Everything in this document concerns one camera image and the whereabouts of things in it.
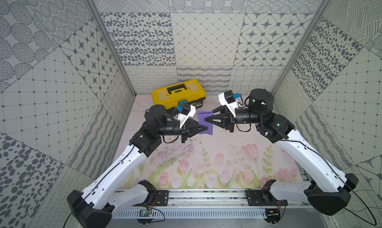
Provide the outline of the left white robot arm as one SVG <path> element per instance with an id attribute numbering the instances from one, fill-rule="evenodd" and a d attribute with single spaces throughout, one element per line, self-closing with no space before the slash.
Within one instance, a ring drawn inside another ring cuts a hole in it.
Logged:
<path id="1" fill-rule="evenodd" d="M 173 117 L 164 105 L 153 105 L 120 157 L 88 187 L 68 195 L 71 214 L 81 227 L 105 228 L 112 217 L 127 208 L 136 205 L 149 208 L 155 204 L 156 188 L 147 180 L 118 194 L 115 190 L 154 152 L 165 136 L 176 136 L 184 143 L 208 129 L 192 119 L 196 113 L 193 105 L 185 103 L 180 108 L 177 116 Z"/>

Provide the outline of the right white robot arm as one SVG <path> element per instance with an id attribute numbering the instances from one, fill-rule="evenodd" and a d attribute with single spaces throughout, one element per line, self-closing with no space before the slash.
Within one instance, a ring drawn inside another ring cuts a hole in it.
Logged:
<path id="1" fill-rule="evenodd" d="M 324 215 L 332 216 L 346 208 L 351 192 L 359 179 L 344 173 L 313 148 L 284 116 L 273 112 L 274 97 L 265 89 L 253 89 L 240 108 L 232 91 L 221 93 L 220 107 L 205 121 L 234 131 L 235 125 L 255 125 L 256 130 L 270 142 L 282 148 L 310 175 L 311 181 L 293 183 L 274 179 L 262 187 L 266 201 L 289 200 L 311 205 Z"/>

